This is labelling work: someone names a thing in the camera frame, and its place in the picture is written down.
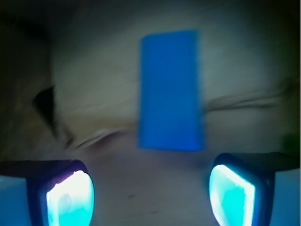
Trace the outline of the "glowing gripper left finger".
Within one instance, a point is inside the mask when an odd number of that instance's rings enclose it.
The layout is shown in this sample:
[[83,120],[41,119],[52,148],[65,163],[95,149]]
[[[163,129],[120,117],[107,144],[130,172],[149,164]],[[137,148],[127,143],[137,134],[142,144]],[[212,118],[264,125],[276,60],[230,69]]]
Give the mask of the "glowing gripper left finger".
[[93,181],[80,160],[2,161],[2,226],[88,226]]

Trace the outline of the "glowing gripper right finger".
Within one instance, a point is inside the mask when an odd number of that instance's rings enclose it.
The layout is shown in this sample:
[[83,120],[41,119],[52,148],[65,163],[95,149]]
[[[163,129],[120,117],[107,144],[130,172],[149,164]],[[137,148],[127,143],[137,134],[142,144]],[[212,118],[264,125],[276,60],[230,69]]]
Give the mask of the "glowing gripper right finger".
[[284,153],[222,153],[209,177],[221,226],[299,226],[300,158]]

